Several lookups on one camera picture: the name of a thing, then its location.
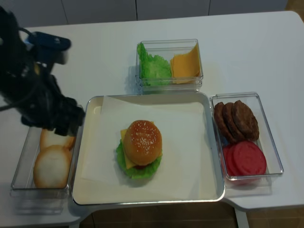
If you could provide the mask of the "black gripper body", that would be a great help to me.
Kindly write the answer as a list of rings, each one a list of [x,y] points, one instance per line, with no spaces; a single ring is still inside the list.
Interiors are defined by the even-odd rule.
[[[73,98],[61,93],[57,79],[52,74],[39,77],[26,73],[16,75],[20,95],[15,109],[22,115],[21,122],[56,134],[74,136],[83,124],[85,112]]]

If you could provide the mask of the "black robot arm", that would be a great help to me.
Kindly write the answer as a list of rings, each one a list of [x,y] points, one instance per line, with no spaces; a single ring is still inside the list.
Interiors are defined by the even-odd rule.
[[[65,64],[71,48],[67,38],[21,28],[12,12],[0,9],[1,111],[15,108],[29,127],[74,136],[85,112],[73,98],[62,94],[51,74],[54,64]]]

